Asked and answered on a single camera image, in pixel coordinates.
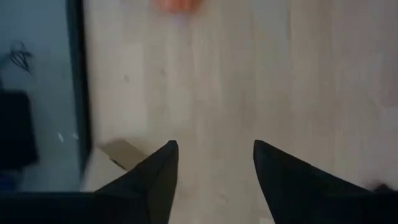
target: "white wall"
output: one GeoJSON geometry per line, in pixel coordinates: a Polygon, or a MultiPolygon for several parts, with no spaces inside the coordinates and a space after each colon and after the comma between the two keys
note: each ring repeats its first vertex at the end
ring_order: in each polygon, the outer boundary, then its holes
{"type": "Polygon", "coordinates": [[[34,58],[33,76],[9,62],[0,70],[8,90],[32,105],[40,163],[25,172],[24,190],[77,190],[78,140],[65,0],[1,0],[0,55],[15,40],[34,58]]]}

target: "light wood floor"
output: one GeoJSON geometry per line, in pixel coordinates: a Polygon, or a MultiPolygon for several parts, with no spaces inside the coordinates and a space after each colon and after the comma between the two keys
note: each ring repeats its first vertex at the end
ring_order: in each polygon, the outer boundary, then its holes
{"type": "Polygon", "coordinates": [[[272,223],[255,139],[398,187],[396,0],[89,0],[86,29],[95,141],[180,145],[171,223],[272,223]]]}

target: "black object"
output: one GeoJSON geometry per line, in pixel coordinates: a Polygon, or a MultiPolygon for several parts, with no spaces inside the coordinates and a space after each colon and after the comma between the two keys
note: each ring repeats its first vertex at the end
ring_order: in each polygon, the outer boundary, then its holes
{"type": "Polygon", "coordinates": [[[372,193],[259,140],[254,165],[275,224],[398,221],[397,192],[372,193]]]}
{"type": "Polygon", "coordinates": [[[77,133],[79,135],[81,174],[93,148],[91,137],[90,101],[88,94],[88,75],[86,65],[86,45],[84,28],[84,1],[67,0],[67,22],[72,64],[73,86],[75,91],[75,108],[77,133]]]}
{"type": "Polygon", "coordinates": [[[0,170],[18,170],[37,159],[28,96],[0,91],[0,170]]]}
{"type": "Polygon", "coordinates": [[[0,222],[168,223],[177,168],[177,142],[169,141],[94,193],[0,195],[0,222]]]}

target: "wooden floor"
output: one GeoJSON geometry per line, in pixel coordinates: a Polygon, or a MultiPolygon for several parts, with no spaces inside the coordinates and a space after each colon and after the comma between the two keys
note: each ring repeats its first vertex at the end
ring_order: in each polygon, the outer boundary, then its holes
{"type": "Polygon", "coordinates": [[[95,141],[178,141],[171,223],[272,223],[255,139],[398,187],[397,24],[396,0],[86,1],[95,141]]]}

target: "orange object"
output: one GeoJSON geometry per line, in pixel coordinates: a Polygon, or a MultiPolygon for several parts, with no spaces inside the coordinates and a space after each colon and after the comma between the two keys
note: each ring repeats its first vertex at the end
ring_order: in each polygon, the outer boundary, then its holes
{"type": "Polygon", "coordinates": [[[200,0],[155,0],[155,2],[162,10],[177,13],[195,10],[200,0]]]}

